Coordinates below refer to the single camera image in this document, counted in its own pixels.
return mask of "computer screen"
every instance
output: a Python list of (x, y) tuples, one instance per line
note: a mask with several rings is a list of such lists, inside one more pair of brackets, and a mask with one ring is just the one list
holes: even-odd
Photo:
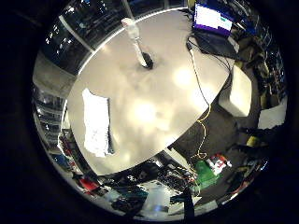
[(193, 27), (198, 30), (207, 30), (219, 35), (229, 36), (233, 25), (233, 19), (217, 10), (195, 5)]

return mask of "window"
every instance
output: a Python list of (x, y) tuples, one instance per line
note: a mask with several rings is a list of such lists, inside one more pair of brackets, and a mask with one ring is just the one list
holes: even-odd
[(33, 93), (34, 99), (41, 105), (55, 109), (55, 110), (63, 110), (64, 107), (64, 99), (50, 95), (45, 91), (42, 91), (38, 87), (34, 87)]
[(168, 0), (170, 7), (185, 7), (184, 0)]
[(41, 46), (45, 56), (70, 74), (77, 75), (91, 53), (57, 20)]
[(128, 3), (135, 18), (164, 9), (162, 0), (128, 0)]
[(90, 46), (96, 48), (101, 40), (121, 27), (127, 17), (120, 0), (76, 1), (63, 12), (69, 26)]

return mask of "round table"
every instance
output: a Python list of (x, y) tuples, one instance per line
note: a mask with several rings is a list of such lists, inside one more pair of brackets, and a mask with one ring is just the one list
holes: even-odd
[[(154, 61), (152, 70), (138, 63), (131, 40), (122, 31), (93, 55), (76, 80), (67, 99), (68, 116), (78, 147), (97, 175), (123, 171), (158, 154), (206, 111), (185, 46), (192, 22), (184, 15), (166, 11), (137, 23), (142, 44)], [(211, 103), (228, 72), (210, 55), (198, 50), (194, 55), (203, 92)], [(85, 88), (109, 98), (115, 153), (105, 158), (95, 157), (84, 147)]]

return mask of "white table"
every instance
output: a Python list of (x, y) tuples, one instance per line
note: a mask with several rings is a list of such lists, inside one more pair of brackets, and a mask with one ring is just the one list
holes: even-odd
[[(98, 175), (128, 169), (161, 152), (207, 109), (185, 47), (192, 23), (184, 13), (164, 12), (139, 21), (138, 26), (142, 42), (153, 56), (153, 69), (138, 64), (128, 35), (120, 32), (85, 66), (67, 99), (78, 147)], [(211, 103), (228, 77), (227, 70), (197, 50), (195, 60), (202, 89)], [(109, 98), (112, 156), (97, 158), (84, 148), (81, 93), (85, 88)]]

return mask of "computer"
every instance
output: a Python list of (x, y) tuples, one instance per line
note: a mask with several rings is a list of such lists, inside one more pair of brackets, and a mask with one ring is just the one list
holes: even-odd
[(234, 46), (228, 40), (234, 19), (218, 10), (195, 4), (192, 31), (204, 53), (239, 59)]

